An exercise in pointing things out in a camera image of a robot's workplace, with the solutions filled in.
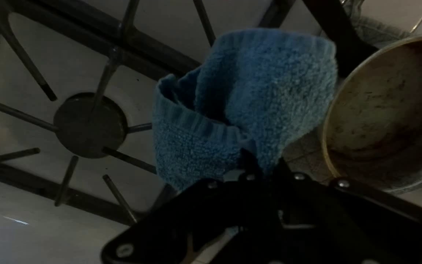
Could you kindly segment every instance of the blue cloth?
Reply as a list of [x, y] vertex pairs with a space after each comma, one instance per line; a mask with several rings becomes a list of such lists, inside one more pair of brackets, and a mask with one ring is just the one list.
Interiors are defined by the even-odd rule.
[[335, 94], [336, 47], [279, 29], [223, 35], [201, 67], [156, 91], [159, 174], [176, 189], [236, 168], [241, 149], [272, 173], [288, 143], [323, 120]]

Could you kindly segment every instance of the metal pot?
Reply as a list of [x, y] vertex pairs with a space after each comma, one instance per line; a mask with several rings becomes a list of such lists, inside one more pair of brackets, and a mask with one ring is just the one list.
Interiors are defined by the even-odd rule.
[[335, 177], [390, 192], [422, 186], [422, 36], [384, 47], [351, 72], [321, 138]]

